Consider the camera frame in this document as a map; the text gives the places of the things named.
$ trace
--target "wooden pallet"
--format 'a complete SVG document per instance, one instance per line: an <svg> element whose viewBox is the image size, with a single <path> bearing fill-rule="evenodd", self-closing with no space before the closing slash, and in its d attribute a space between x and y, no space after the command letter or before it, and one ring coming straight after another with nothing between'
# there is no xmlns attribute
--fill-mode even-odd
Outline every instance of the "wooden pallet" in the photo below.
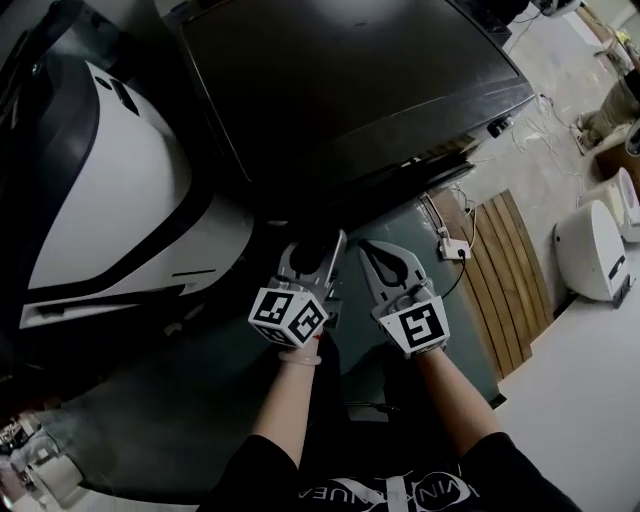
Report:
<svg viewBox="0 0 640 512"><path fill-rule="evenodd" d="M453 238L473 239L473 215L450 190L434 201ZM549 294L524 221L507 190L478 206L473 257L461 281L496 375L531 357L531 342L553 322ZM462 264L456 262L462 270Z"/></svg>

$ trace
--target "black sleeve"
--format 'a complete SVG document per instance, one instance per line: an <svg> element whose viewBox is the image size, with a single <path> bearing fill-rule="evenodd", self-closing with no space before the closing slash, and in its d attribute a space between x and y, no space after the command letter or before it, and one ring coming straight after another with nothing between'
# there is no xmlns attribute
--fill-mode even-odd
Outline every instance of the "black sleeve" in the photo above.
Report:
<svg viewBox="0 0 640 512"><path fill-rule="evenodd" d="M297 478L295 463L280 447L249 436L198 511L292 510Z"/></svg>
<svg viewBox="0 0 640 512"><path fill-rule="evenodd" d="M490 512L579 512L579 508L518 450L504 433L487 436L460 462L462 478L471 484Z"/></svg>

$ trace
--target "power strip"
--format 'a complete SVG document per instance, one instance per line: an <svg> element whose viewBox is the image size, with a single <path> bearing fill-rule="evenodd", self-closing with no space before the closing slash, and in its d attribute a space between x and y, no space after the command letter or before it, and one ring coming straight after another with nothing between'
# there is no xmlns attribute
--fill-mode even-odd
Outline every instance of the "power strip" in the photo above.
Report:
<svg viewBox="0 0 640 512"><path fill-rule="evenodd" d="M464 252L464 259L471 259L471 249L469 243L464 240L453 238L442 238L438 246L440 255L445 260L461 260L460 251Z"/></svg>

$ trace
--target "person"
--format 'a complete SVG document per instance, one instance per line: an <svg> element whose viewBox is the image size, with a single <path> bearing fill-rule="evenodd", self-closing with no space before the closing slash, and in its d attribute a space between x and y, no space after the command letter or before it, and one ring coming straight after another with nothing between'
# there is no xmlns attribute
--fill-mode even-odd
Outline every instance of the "person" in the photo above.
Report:
<svg viewBox="0 0 640 512"><path fill-rule="evenodd" d="M577 123L571 125L571 133L583 155L620 126L640 118L640 57L630 41L624 46L633 69L611 88L599 110L580 114Z"/></svg>
<svg viewBox="0 0 640 512"><path fill-rule="evenodd" d="M329 336L281 357L252 434L198 510L579 510L442 349L382 352L385 423L349 420Z"/></svg>

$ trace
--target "concrete floor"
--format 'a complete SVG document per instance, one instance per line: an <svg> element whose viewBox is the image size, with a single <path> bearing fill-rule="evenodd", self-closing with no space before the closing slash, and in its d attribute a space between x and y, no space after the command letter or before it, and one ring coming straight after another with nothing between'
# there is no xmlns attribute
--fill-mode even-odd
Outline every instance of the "concrete floor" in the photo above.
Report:
<svg viewBox="0 0 640 512"><path fill-rule="evenodd" d="M530 6L528 11L531 14L524 13L517 20L535 16L534 8ZM577 15L571 16L586 28ZM574 122L579 113L598 108L616 80L608 62L593 56L598 48L588 45L567 17L540 16L523 34L528 26L511 24L514 34L505 50L536 93L554 100L556 112L566 124ZM551 135L540 136L531 126ZM553 153L543 139L550 143ZM575 208L583 180L586 189L597 181L593 156L580 154L570 131L556 119L549 103L541 100L520 114L512 134L488 141L472 160L478 162L477 169L461 181L463 190L478 204L511 190L555 309L567 290L557 268L551 233L553 226Z"/></svg>

